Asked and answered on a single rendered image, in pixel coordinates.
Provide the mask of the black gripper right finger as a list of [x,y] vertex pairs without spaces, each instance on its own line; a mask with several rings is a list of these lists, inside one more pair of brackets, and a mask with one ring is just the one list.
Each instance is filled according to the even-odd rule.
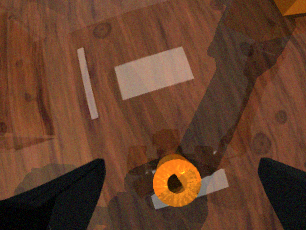
[[306,230],[306,171],[262,158],[258,176],[285,230]]

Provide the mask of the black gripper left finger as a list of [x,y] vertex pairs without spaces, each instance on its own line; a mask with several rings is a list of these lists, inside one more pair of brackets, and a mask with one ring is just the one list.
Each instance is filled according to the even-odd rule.
[[104,159],[0,200],[0,230],[86,230],[106,178]]

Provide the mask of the orange cylinder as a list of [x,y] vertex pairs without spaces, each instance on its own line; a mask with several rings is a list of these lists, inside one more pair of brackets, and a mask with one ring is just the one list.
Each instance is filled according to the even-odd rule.
[[[174,174],[177,178],[170,178]],[[157,164],[153,188],[170,207],[192,203],[201,190],[200,172],[184,155],[165,156]]]

